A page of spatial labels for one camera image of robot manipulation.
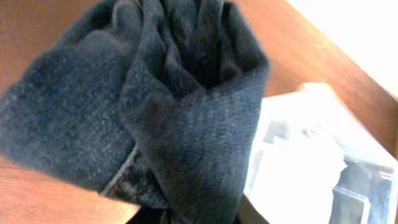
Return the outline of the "light blue jeans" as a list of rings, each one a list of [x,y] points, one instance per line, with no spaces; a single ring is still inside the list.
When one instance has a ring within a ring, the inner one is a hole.
[[[264,98],[244,193],[269,223],[328,223],[346,168],[327,102],[289,94]]]

